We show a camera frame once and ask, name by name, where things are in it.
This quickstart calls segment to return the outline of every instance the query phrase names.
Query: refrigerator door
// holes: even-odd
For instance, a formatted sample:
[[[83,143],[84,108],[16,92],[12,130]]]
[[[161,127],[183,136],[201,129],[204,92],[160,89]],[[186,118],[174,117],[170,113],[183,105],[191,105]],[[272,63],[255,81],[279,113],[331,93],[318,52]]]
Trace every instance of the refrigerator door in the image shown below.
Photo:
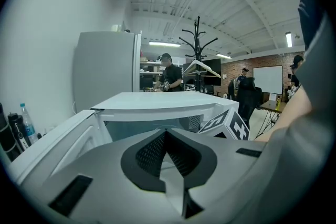
[[[80,34],[72,73],[77,112],[133,91],[134,70],[139,69],[134,64],[135,38],[132,33]]]

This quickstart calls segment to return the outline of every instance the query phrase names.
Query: ceiling light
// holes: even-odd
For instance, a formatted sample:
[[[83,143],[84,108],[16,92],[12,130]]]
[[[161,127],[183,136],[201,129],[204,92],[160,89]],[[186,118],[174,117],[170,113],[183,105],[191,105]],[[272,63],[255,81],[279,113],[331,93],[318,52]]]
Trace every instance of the ceiling light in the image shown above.
[[[290,48],[292,46],[292,34],[291,34],[291,32],[286,33],[286,39],[287,39],[287,47]]]
[[[230,56],[222,55],[222,54],[216,54],[216,56],[223,57],[225,59],[232,59]]]
[[[164,43],[164,42],[153,42],[153,41],[150,41],[150,42],[149,42],[149,45],[179,47],[181,44]]]

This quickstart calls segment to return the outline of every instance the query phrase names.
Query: sticker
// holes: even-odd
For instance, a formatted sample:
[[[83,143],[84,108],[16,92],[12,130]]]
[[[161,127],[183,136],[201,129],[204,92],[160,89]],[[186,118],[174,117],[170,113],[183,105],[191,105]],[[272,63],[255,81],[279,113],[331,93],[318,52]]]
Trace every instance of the sticker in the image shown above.
[[[238,140],[249,139],[250,131],[236,111],[234,111],[232,120],[230,122],[230,128]]]
[[[224,122],[225,120],[225,117],[227,115],[229,110],[215,116],[214,118],[212,118],[211,120],[209,120],[204,126],[202,129],[200,129],[200,131],[198,133],[202,133],[202,132],[205,132],[205,131],[208,131],[208,130],[211,130],[219,125],[222,125],[222,123]]]

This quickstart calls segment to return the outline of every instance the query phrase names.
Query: coat rack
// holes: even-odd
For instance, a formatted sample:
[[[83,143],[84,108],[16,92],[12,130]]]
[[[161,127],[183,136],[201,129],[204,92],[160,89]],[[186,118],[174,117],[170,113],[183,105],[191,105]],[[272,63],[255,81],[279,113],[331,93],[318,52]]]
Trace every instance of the coat rack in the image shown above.
[[[195,60],[197,61],[200,61],[202,62],[202,59],[206,57],[202,55],[202,51],[204,50],[204,48],[206,46],[208,46],[209,44],[211,44],[212,42],[218,40],[218,38],[215,38],[214,40],[211,40],[210,42],[208,42],[207,44],[205,44],[202,48],[201,46],[199,45],[200,43],[200,34],[205,34],[206,32],[199,32],[199,24],[200,24],[200,21],[199,21],[200,17],[198,16],[197,18],[197,22],[195,22],[194,26],[195,26],[195,34],[189,30],[184,30],[182,29],[183,32],[188,32],[188,33],[191,33],[193,36],[194,36],[194,41],[195,41],[195,47],[190,44],[188,41],[184,40],[183,38],[179,37],[180,40],[182,40],[183,42],[185,42],[186,44],[188,44],[189,46],[191,46],[195,52],[194,55],[185,55],[186,57],[194,57]],[[201,67],[199,65],[196,66],[196,79],[195,79],[195,87],[196,87],[196,91],[197,92],[201,92]]]

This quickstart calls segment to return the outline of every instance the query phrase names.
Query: whiteboard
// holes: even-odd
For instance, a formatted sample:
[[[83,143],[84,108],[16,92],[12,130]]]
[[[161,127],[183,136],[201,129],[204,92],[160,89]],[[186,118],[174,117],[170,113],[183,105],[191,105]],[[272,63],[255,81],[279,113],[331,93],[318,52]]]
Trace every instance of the whiteboard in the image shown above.
[[[282,66],[254,68],[253,77],[255,86],[263,92],[282,94]]]

